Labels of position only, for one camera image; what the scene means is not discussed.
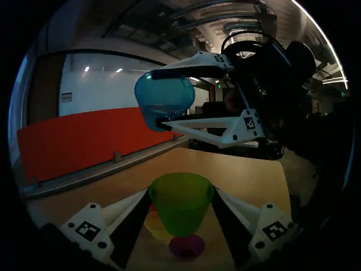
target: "white wall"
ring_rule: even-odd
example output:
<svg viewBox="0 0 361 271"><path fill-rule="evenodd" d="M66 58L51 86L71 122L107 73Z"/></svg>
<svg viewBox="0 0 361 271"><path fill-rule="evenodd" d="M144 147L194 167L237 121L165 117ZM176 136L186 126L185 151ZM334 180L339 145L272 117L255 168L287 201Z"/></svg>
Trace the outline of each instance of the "white wall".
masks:
<svg viewBox="0 0 361 271"><path fill-rule="evenodd" d="M190 114L195 114L195 107L196 106L203 106L205 102L209 101L209 92L204 89L194 88L195 91L195 99L190 107Z"/></svg>
<svg viewBox="0 0 361 271"><path fill-rule="evenodd" d="M126 72L64 72L60 84L59 116L103 109L137 107L134 86L138 76ZM73 94L62 102L61 94Z"/></svg>

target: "floor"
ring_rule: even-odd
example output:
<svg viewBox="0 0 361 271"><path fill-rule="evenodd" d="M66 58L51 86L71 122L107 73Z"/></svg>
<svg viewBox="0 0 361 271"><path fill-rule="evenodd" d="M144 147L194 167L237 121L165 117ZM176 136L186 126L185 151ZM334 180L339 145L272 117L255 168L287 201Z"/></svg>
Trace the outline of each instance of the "floor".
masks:
<svg viewBox="0 0 361 271"><path fill-rule="evenodd" d="M290 194L300 197L301 206L307 204L317 183L317 177L313 177L315 166L286 148L278 161L283 166Z"/></svg>

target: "black cable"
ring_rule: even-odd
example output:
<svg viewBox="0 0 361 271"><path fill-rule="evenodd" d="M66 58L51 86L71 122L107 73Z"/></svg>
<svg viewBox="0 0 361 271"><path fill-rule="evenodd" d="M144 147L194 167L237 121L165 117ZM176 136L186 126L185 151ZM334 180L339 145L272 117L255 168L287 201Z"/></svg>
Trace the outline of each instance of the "black cable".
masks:
<svg viewBox="0 0 361 271"><path fill-rule="evenodd" d="M224 47L226 45L226 42L229 41L231 38L233 38L234 36L237 36L237 35L241 35L241 34L247 34L247 33L251 33L251 34L259 34L259 35L262 35L262 36L265 36L267 37L268 39L272 40L274 43L276 43L280 48L283 49L283 46L272 36L269 36L263 32L260 32L260 31L254 31L254 30L245 30L245 31L239 31L239 32L235 32L233 33L232 35L229 35L222 43L222 47L221 47L221 54L223 53L224 51Z"/></svg>

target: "ceiling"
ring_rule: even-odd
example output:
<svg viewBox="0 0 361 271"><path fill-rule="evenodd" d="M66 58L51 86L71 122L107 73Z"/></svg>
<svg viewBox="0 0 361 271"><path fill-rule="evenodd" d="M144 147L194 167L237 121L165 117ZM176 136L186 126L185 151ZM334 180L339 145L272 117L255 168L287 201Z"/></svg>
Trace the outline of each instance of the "ceiling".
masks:
<svg viewBox="0 0 361 271"><path fill-rule="evenodd" d="M325 39L291 0L93 0L87 16L93 24L106 24L103 38L126 38L179 59L197 51L219 53L230 33L263 31L284 47L291 41L305 43L324 70L317 70L315 79L339 73ZM229 43L262 39L257 34L246 34Z"/></svg>

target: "ceiling pipe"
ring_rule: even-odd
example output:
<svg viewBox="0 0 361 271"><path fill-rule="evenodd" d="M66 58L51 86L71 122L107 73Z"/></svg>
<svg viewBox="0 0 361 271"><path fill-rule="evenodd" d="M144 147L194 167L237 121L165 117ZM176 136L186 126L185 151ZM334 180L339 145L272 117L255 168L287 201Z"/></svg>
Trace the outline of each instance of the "ceiling pipe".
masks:
<svg viewBox="0 0 361 271"><path fill-rule="evenodd" d="M259 13L227 13L227 14L220 14L217 16L212 16L208 18L204 18L198 21L194 21L191 23L180 25L181 28L185 29L192 29L200 25L204 25L207 23L214 23L214 22L220 22L220 21L228 21L232 19L240 19L240 20L250 20L250 19L262 19L264 17L268 17L270 20L276 19L277 17L273 14L265 14L260 15Z"/></svg>
<svg viewBox="0 0 361 271"><path fill-rule="evenodd" d="M200 10L200 9L205 9L205 8L210 8L210 7L217 7L217 6L222 6L224 4L233 4L233 3L248 3L248 4L255 4L255 5L265 5L267 6L267 4L265 4L264 2L260 1L260 0L213 0L213 1L208 1L206 3L198 3L198 4L194 4L194 5L190 5L187 6L184 9L180 9L179 11L175 12L174 14L170 15L169 18L170 19L178 19L184 15L186 15L187 13L196 11L196 10Z"/></svg>

